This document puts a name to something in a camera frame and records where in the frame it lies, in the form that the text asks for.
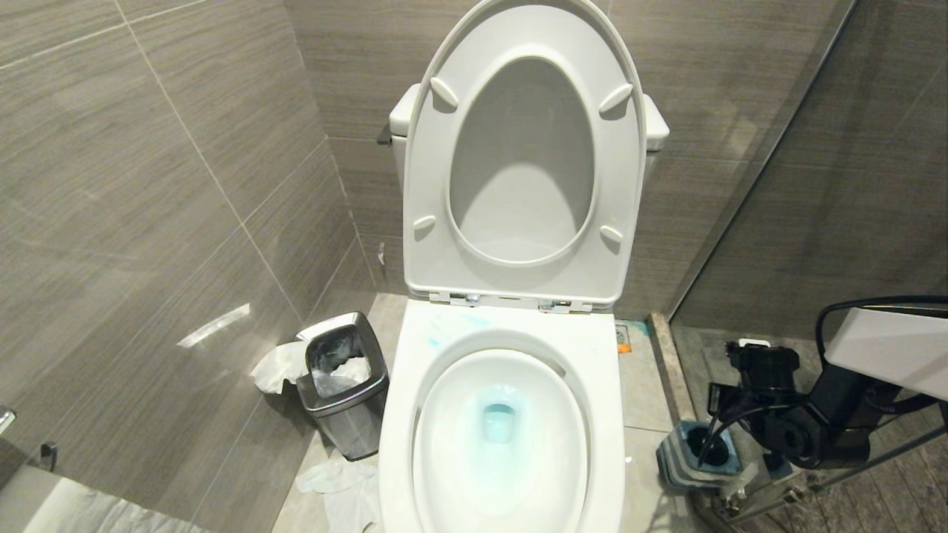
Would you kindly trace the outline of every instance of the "toilet lid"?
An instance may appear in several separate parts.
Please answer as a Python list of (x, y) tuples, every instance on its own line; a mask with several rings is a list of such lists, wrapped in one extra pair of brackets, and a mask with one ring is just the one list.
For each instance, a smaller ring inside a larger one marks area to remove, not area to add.
[(549, 366), (513, 350), (461, 358), (432, 386), (415, 430), (425, 531), (575, 531), (586, 444), (573, 394)]
[(629, 52), (591, 2), (481, 2), (435, 54), (412, 115), (410, 288), (433, 300), (617, 300), (644, 115)]

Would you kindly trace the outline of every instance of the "black cable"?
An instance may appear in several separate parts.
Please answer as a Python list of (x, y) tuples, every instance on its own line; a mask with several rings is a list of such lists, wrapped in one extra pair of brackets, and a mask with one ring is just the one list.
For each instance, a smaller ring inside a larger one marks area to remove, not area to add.
[[(910, 305), (913, 303), (948, 304), (948, 296), (882, 296), (879, 298), (864, 298), (862, 300), (850, 300), (849, 302), (834, 303), (833, 305), (827, 305), (824, 307), (820, 311), (820, 314), (816, 317), (816, 352), (820, 356), (820, 363), (823, 365), (823, 368), (825, 369), (829, 364), (826, 358), (826, 344), (823, 341), (823, 322), (826, 320), (826, 317), (829, 313), (832, 313), (833, 311), (841, 311), (843, 309), (851, 309), (853, 307), (870, 307), (876, 305)], [(937, 400), (931, 396), (919, 394), (904, 400), (890, 403), (888, 405), (880, 405), (875, 402), (874, 395), (866, 395), (866, 405), (872, 409), (875, 409), (876, 411), (879, 411), (880, 413), (885, 414), (914, 413), (915, 411), (920, 411), (930, 405), (934, 405), (936, 402)]]
[(852, 307), (866, 307), (869, 305), (892, 305), (892, 304), (903, 304), (908, 305), (912, 303), (942, 303), (948, 304), (948, 296), (931, 296), (931, 295), (901, 295), (901, 296), (882, 296), (879, 298), (864, 298), (862, 300), (850, 300), (848, 302), (834, 303), (833, 305), (827, 305), (824, 307), (820, 314), (816, 317), (816, 352), (820, 355), (820, 361), (823, 363), (823, 367), (827, 366), (826, 359), (826, 345), (823, 342), (823, 321), (826, 319), (827, 315), (833, 311), (840, 311), (842, 309), (851, 309)]
[(727, 421), (721, 422), (720, 426), (714, 430), (714, 422), (718, 418), (718, 415), (715, 414), (715, 417), (711, 419), (711, 425), (708, 426), (708, 436), (704, 439), (704, 444), (702, 444), (702, 450), (698, 454), (698, 466), (700, 467), (704, 464), (704, 458), (707, 456), (708, 452), (711, 451), (711, 443), (715, 441), (716, 438), (720, 436), (729, 426), (733, 425), (735, 422), (741, 420), (745, 416), (750, 416), (751, 414), (765, 413), (767, 411), (776, 411), (778, 409), (790, 409), (791, 407), (798, 407), (803, 405), (802, 401), (794, 403), (781, 403), (776, 405), (758, 405), (750, 409), (744, 410), (742, 413), (737, 416), (729, 418)]

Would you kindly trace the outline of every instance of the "tile grout line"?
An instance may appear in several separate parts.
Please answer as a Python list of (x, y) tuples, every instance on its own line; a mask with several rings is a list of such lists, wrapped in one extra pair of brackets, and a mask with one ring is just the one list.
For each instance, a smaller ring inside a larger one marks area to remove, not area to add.
[(671, 432), (674, 431), (674, 428), (672, 428), (671, 430), (653, 430), (652, 428), (640, 428), (640, 427), (638, 427), (638, 426), (626, 426), (625, 424), (623, 424), (622, 427), (623, 427), (623, 429), (626, 429), (626, 430), (639, 430), (639, 431), (642, 431), (642, 432), (653, 432), (653, 433), (661, 433), (661, 434), (669, 434), (669, 433), (671, 433)]
[(214, 488), (214, 484), (217, 483), (217, 478), (219, 478), (221, 476), (221, 472), (224, 471), (224, 465), (228, 463), (228, 459), (230, 458), (230, 455), (233, 454), (234, 449), (237, 448), (237, 443), (240, 442), (240, 438), (244, 436), (246, 427), (250, 425), (250, 420), (253, 419), (253, 415), (257, 413), (257, 408), (260, 407), (260, 404), (263, 401), (264, 401), (264, 395), (260, 395), (260, 397), (257, 398), (257, 403), (254, 404), (253, 409), (250, 410), (250, 415), (248, 415), (246, 420), (244, 421), (244, 426), (240, 429), (240, 432), (237, 433), (237, 436), (234, 437), (234, 441), (230, 445), (228, 454), (225, 455), (224, 460), (221, 461), (221, 466), (217, 468), (216, 472), (214, 472), (214, 477), (211, 478), (210, 483), (208, 484), (208, 489), (204, 491), (204, 495), (201, 496), (201, 500), (197, 503), (197, 507), (194, 508), (194, 514), (191, 515), (191, 519), (188, 520), (188, 522), (194, 524), (194, 519), (197, 518), (197, 513), (201, 510), (201, 506), (204, 505), (204, 501), (208, 499), (208, 494), (210, 494), (210, 490)]
[[(902, 126), (906, 122), (908, 122), (909, 116), (912, 114), (913, 111), (915, 111), (915, 108), (918, 107), (919, 102), (921, 101), (922, 97), (925, 96), (925, 93), (928, 92), (928, 89), (931, 88), (932, 84), (935, 83), (935, 81), (938, 78), (944, 77), (943, 71), (945, 70), (946, 65), (948, 65), (948, 60), (944, 60), (941, 62), (938, 68), (935, 69), (935, 73), (932, 74), (930, 78), (928, 78), (927, 82), (925, 82), (925, 86), (921, 88), (921, 91), (919, 91), (919, 94), (915, 97), (915, 99), (912, 100), (912, 103), (909, 104), (907, 108), (905, 108), (905, 113), (902, 115), (902, 118), (899, 119), (899, 122), (895, 125), (895, 127), (892, 128), (892, 133), (890, 133), (888, 137), (885, 139), (885, 143), (883, 144), (884, 148), (888, 148), (889, 145), (895, 141), (896, 136), (899, 134), (900, 130), (902, 130)], [(882, 157), (882, 153), (879, 153), (876, 156), (874, 156), (869, 161), (869, 165), (867, 166), (867, 168), (873, 168), (875, 166), (874, 163), (877, 160), (879, 160), (880, 157)]]
[(261, 252), (260, 247), (258, 247), (256, 241), (253, 240), (253, 237), (250, 235), (250, 231), (247, 230), (246, 225), (244, 224), (244, 221), (240, 217), (240, 213), (238, 213), (237, 209), (234, 208), (234, 205), (230, 201), (230, 198), (228, 197), (227, 192), (224, 190), (224, 187), (221, 186), (220, 180), (217, 179), (217, 174), (214, 173), (214, 170), (210, 167), (210, 164), (208, 163), (207, 158), (204, 157), (204, 153), (201, 151), (201, 148), (197, 145), (197, 140), (194, 139), (194, 135), (192, 135), (191, 130), (188, 129), (188, 124), (186, 124), (184, 121), (184, 118), (181, 117), (181, 113), (178, 112), (177, 106), (174, 105), (174, 101), (172, 101), (171, 95), (168, 94), (168, 90), (165, 89), (164, 83), (161, 82), (161, 77), (158, 76), (158, 71), (155, 70), (155, 66), (152, 65), (152, 61), (148, 59), (148, 54), (145, 53), (145, 48), (141, 45), (141, 42), (138, 40), (138, 36), (135, 34), (135, 30), (131, 27), (131, 25), (128, 24), (128, 19), (125, 17), (125, 12), (122, 10), (121, 6), (119, 5), (119, 0), (113, 0), (113, 2), (115, 3), (116, 8), (118, 9), (118, 13), (122, 17), (122, 20), (125, 21), (125, 26), (128, 27), (128, 31), (132, 35), (132, 39), (135, 40), (135, 44), (138, 47), (138, 51), (141, 53), (141, 57), (145, 60), (145, 64), (148, 66), (149, 70), (152, 71), (152, 76), (155, 77), (155, 82), (158, 84), (158, 88), (161, 89), (161, 93), (165, 96), (165, 100), (168, 102), (168, 105), (170, 105), (170, 107), (172, 108), (172, 111), (174, 112), (174, 116), (178, 119), (178, 122), (181, 124), (181, 128), (184, 129), (184, 133), (185, 135), (188, 136), (188, 140), (191, 141), (191, 146), (194, 147), (194, 150), (197, 152), (197, 156), (201, 158), (201, 162), (204, 163), (204, 167), (208, 170), (208, 174), (210, 174), (210, 177), (214, 180), (214, 184), (217, 186), (218, 191), (220, 191), (221, 195), (224, 196), (224, 200), (228, 203), (228, 206), (230, 206), (231, 212), (233, 212), (234, 216), (237, 217), (238, 224), (240, 224), (240, 227), (244, 230), (244, 233), (246, 234), (247, 238), (250, 239), (250, 244), (253, 245), (254, 249), (257, 250), (257, 253), (260, 255), (260, 258), (264, 262), (264, 266), (266, 267), (266, 270), (270, 273), (270, 276), (273, 277), (273, 281), (277, 284), (277, 288), (283, 294), (283, 297), (286, 298), (286, 301), (290, 305), (290, 309), (293, 310), (293, 314), (296, 315), (297, 320), (300, 321), (300, 325), (302, 325), (302, 318), (300, 318), (299, 311), (297, 311), (296, 307), (293, 305), (293, 302), (290, 300), (289, 296), (286, 294), (286, 290), (283, 289), (283, 284), (280, 283), (280, 280), (277, 278), (277, 275), (273, 271), (273, 268), (270, 267), (270, 264), (267, 262), (266, 258), (264, 257), (264, 254)]
[(110, 32), (110, 31), (114, 31), (114, 30), (116, 30), (116, 29), (121, 29), (121, 28), (124, 28), (124, 27), (126, 27), (126, 26), (128, 26), (128, 22), (122, 22), (121, 24), (118, 24), (118, 25), (115, 25), (115, 26), (110, 26), (109, 28), (99, 29), (99, 30), (97, 30), (97, 31), (93, 31), (92, 33), (88, 33), (88, 34), (86, 34), (86, 35), (83, 35), (82, 37), (77, 37), (77, 38), (75, 38), (75, 39), (71, 39), (71, 40), (66, 41), (66, 42), (64, 42), (64, 43), (59, 43), (58, 45), (51, 46), (51, 47), (49, 47), (49, 48), (44, 48), (44, 49), (42, 49), (42, 50), (40, 50), (40, 51), (38, 51), (38, 52), (33, 52), (33, 53), (31, 53), (31, 54), (29, 54), (29, 55), (27, 55), (27, 56), (25, 56), (25, 57), (22, 57), (22, 58), (19, 58), (19, 59), (15, 59), (15, 60), (13, 60), (13, 61), (11, 61), (11, 62), (9, 62), (9, 63), (0, 64), (0, 70), (4, 70), (4, 69), (10, 68), (10, 67), (12, 67), (12, 66), (17, 66), (18, 64), (21, 64), (21, 63), (26, 63), (26, 62), (28, 62), (28, 61), (30, 61), (30, 60), (36, 59), (36, 58), (38, 58), (38, 57), (45, 56), (46, 54), (55, 52), (55, 51), (60, 50), (60, 49), (63, 49), (63, 48), (66, 48), (67, 46), (76, 45), (76, 44), (78, 44), (78, 43), (81, 43), (82, 41), (87, 41), (87, 40), (92, 39), (92, 38), (94, 38), (94, 37), (98, 37), (98, 36), (100, 36), (100, 35), (103, 35), (103, 34), (105, 34), (105, 33)]
[(177, 10), (179, 10), (179, 9), (184, 9), (184, 8), (189, 8), (189, 7), (191, 7), (191, 6), (195, 6), (195, 5), (197, 5), (197, 4), (202, 4), (202, 3), (204, 3), (204, 2), (208, 2), (208, 0), (195, 0), (194, 2), (190, 2), (189, 4), (185, 4), (184, 6), (177, 6), (177, 7), (174, 7), (174, 8), (170, 8), (170, 9), (165, 9), (165, 10), (163, 10), (163, 11), (159, 11), (159, 12), (157, 12), (157, 13), (152, 13), (152, 14), (150, 14), (150, 15), (144, 15), (144, 16), (138, 17), (137, 19), (132, 20), (132, 21), (129, 21), (129, 20), (125, 17), (124, 12), (122, 12), (121, 7), (119, 7), (118, 5), (116, 5), (116, 7), (118, 8), (118, 13), (119, 13), (119, 15), (121, 15), (121, 18), (122, 18), (122, 21), (123, 21), (121, 24), (116, 24), (116, 25), (110, 26), (110, 27), (108, 27), (108, 28), (97, 29), (96, 31), (93, 31), (92, 33), (87, 33), (87, 34), (82, 35), (82, 36), (80, 36), (80, 37), (76, 37), (75, 39), (70, 39), (70, 40), (65, 41), (65, 42), (63, 42), (63, 43), (59, 43), (59, 44), (57, 44), (57, 45), (50, 46), (49, 48), (43, 48), (42, 50), (39, 50), (39, 51), (30, 53), (30, 54), (28, 54), (28, 55), (26, 55), (26, 56), (24, 56), (24, 57), (19, 58), (19, 59), (12, 60), (12, 61), (10, 61), (9, 63), (0, 64), (0, 70), (4, 70), (5, 68), (10, 68), (10, 67), (16, 66), (16, 65), (18, 65), (18, 64), (20, 64), (20, 63), (25, 63), (25, 62), (30, 61), (30, 60), (32, 60), (32, 59), (36, 59), (36, 58), (38, 58), (38, 57), (42, 57), (42, 56), (44, 56), (44, 55), (46, 55), (46, 54), (48, 54), (48, 53), (55, 52), (56, 50), (60, 50), (60, 49), (65, 48), (65, 47), (67, 47), (67, 46), (76, 45), (76, 44), (78, 44), (78, 43), (81, 43), (82, 41), (86, 41), (86, 40), (88, 40), (88, 39), (92, 39), (92, 38), (94, 38), (94, 37), (98, 37), (98, 36), (100, 36), (100, 35), (102, 35), (102, 34), (104, 34), (104, 33), (108, 33), (109, 31), (113, 31), (113, 30), (115, 30), (115, 29), (120, 29), (120, 28), (123, 28), (123, 27), (125, 27), (125, 26), (129, 26), (129, 25), (132, 25), (132, 24), (141, 22), (141, 21), (153, 19), (153, 18), (155, 18), (155, 17), (158, 17), (158, 16), (161, 16), (161, 15), (165, 15), (165, 14), (171, 13), (172, 11), (177, 11)]
[(339, 187), (342, 189), (342, 197), (346, 200), (346, 211), (349, 212), (349, 219), (353, 223), (353, 230), (355, 231), (355, 238), (358, 239), (358, 246), (362, 248), (362, 259), (365, 260), (365, 266), (369, 269), (369, 279), (372, 280), (372, 287), (375, 289), (375, 294), (378, 294), (378, 284), (375, 282), (375, 274), (372, 272), (372, 264), (369, 263), (369, 256), (365, 251), (365, 244), (362, 242), (362, 235), (359, 234), (358, 224), (356, 224), (356, 215), (353, 213), (352, 205), (349, 203), (349, 195), (346, 193), (345, 183), (342, 182), (342, 173), (339, 171), (339, 164), (336, 162), (336, 154), (333, 154), (333, 143), (329, 143), (329, 158), (333, 161), (333, 168), (336, 169), (336, 179), (339, 180)]
[(280, 189), (280, 187), (282, 187), (283, 184), (286, 183), (287, 180), (289, 180), (289, 178), (293, 177), (293, 175), (294, 175), (299, 169), (302, 168), (302, 166), (306, 163), (306, 161), (308, 161), (308, 160), (310, 159), (310, 157), (312, 157), (313, 154), (316, 153), (316, 151), (322, 146), (322, 143), (326, 142), (326, 140), (328, 140), (328, 138), (324, 138), (323, 140), (321, 140), (321, 141), (319, 142), (319, 144), (316, 145), (316, 148), (314, 148), (313, 150), (311, 150), (311, 151), (309, 152), (309, 154), (307, 154), (306, 157), (304, 157), (304, 158), (302, 159), (302, 161), (300, 161), (300, 164), (297, 165), (296, 168), (294, 168), (292, 171), (290, 171), (290, 173), (289, 173), (288, 175), (286, 175), (286, 177), (283, 178), (283, 179), (280, 181), (280, 183), (277, 184), (276, 187), (273, 188), (273, 191), (270, 191), (270, 193), (266, 196), (266, 198), (264, 198), (264, 199), (260, 202), (260, 204), (257, 205), (257, 207), (253, 208), (253, 211), (251, 211), (250, 214), (248, 214), (247, 216), (244, 217), (244, 221), (246, 222), (247, 220), (250, 220), (250, 217), (252, 217), (254, 214), (256, 214), (257, 211), (259, 211), (260, 208), (264, 206), (264, 204), (266, 203), (266, 201), (269, 200), (270, 197), (272, 197), (274, 194), (276, 194), (276, 192)]
[(193, 2), (189, 2), (189, 3), (187, 3), (187, 4), (184, 4), (183, 6), (175, 6), (175, 7), (173, 7), (173, 8), (168, 8), (168, 9), (165, 9), (165, 10), (163, 10), (163, 11), (159, 11), (159, 12), (157, 12), (157, 13), (152, 13), (152, 14), (150, 14), (150, 15), (142, 15), (142, 16), (138, 17), (137, 19), (128, 21), (128, 24), (137, 24), (137, 23), (139, 23), (139, 22), (144, 22), (144, 21), (146, 21), (146, 20), (151, 20), (151, 19), (154, 19), (154, 18), (156, 18), (156, 17), (160, 17), (160, 16), (162, 16), (162, 15), (167, 15), (168, 13), (173, 13), (173, 12), (175, 12), (175, 11), (179, 11), (179, 10), (182, 10), (182, 9), (190, 8), (191, 6), (196, 6), (196, 5), (198, 5), (198, 4), (203, 4), (203, 3), (207, 2), (207, 1), (208, 1), (208, 0), (194, 0)]
[(333, 270), (333, 275), (329, 276), (329, 281), (326, 282), (326, 285), (322, 288), (322, 291), (319, 292), (319, 297), (316, 298), (316, 303), (313, 304), (313, 308), (309, 310), (309, 314), (306, 315), (306, 320), (309, 321), (309, 318), (313, 316), (313, 311), (319, 307), (319, 304), (322, 302), (322, 297), (326, 295), (326, 291), (329, 290), (329, 286), (333, 284), (333, 281), (336, 279), (336, 274), (339, 273), (339, 269), (342, 268), (342, 264), (346, 262), (346, 258), (349, 257), (349, 252), (352, 251), (353, 245), (356, 243), (356, 239), (353, 238), (352, 242), (349, 243), (349, 247), (346, 248), (346, 252), (342, 254), (342, 259), (339, 260), (339, 264), (336, 265), (336, 268)]

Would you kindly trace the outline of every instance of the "floor tile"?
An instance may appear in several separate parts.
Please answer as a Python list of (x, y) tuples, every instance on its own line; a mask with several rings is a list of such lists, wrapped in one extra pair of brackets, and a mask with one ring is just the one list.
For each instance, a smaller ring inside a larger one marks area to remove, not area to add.
[(627, 428), (670, 432), (671, 414), (647, 326), (643, 322), (624, 323), (628, 325), (632, 351), (619, 354), (623, 423)]
[(626, 500), (620, 533), (710, 532), (694, 515), (684, 492), (662, 480), (655, 451), (663, 432), (626, 429)]

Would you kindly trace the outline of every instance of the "white tissue on floor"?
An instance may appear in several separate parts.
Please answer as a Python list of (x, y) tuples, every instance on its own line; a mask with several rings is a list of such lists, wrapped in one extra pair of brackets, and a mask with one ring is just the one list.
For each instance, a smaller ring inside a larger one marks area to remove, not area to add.
[(328, 461), (297, 476), (296, 487), (323, 494), (332, 533), (363, 533), (367, 525), (382, 522), (378, 469), (373, 465), (350, 463), (334, 451)]
[(250, 373), (253, 382), (263, 393), (280, 394), (283, 380), (296, 383), (298, 377), (306, 375), (306, 345), (309, 342), (298, 341), (281, 344), (270, 350)]
[(332, 494), (352, 488), (378, 475), (378, 469), (363, 463), (350, 463), (338, 451), (333, 451), (328, 461), (297, 476), (296, 486), (300, 492)]

